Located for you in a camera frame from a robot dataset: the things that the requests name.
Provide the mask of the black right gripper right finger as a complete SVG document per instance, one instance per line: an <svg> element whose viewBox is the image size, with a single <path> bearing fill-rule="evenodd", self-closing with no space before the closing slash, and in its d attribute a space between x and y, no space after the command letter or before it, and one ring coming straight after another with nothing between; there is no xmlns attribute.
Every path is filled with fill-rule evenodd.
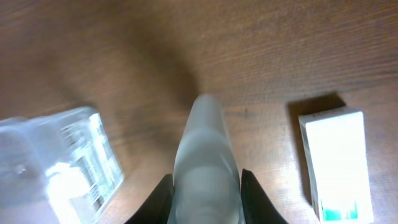
<svg viewBox="0 0 398 224"><path fill-rule="evenodd" d="M253 172L243 169L241 200L246 224L287 224Z"/></svg>

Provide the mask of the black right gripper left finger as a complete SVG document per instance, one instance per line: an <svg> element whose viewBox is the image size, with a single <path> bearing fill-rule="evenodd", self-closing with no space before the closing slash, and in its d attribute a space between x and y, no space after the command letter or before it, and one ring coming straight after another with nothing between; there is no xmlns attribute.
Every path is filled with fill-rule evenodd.
<svg viewBox="0 0 398 224"><path fill-rule="evenodd" d="M173 177L172 174L166 174L125 224L166 224L173 196Z"/></svg>

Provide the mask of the white spray bottle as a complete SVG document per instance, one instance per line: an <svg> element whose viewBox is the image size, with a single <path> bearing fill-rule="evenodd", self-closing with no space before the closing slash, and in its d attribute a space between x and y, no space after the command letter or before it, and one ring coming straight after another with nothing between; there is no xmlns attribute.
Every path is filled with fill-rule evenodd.
<svg viewBox="0 0 398 224"><path fill-rule="evenodd" d="M240 177L224 113L211 95L196 98L174 164L169 223L244 223Z"/></svg>

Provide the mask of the white green medicine box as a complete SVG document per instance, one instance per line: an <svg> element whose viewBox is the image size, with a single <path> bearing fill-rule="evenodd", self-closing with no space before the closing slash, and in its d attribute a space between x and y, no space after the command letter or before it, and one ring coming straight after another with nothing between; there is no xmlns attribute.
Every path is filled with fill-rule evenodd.
<svg viewBox="0 0 398 224"><path fill-rule="evenodd" d="M343 106L298 121L319 222L372 223L363 112Z"/></svg>

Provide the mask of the dark bottle white cap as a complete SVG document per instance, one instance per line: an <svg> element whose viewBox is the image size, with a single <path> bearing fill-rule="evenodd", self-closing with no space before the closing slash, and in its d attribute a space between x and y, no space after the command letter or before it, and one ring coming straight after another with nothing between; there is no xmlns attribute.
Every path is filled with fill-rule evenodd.
<svg viewBox="0 0 398 224"><path fill-rule="evenodd" d="M92 107L1 121L2 223L96 223L123 179Z"/></svg>

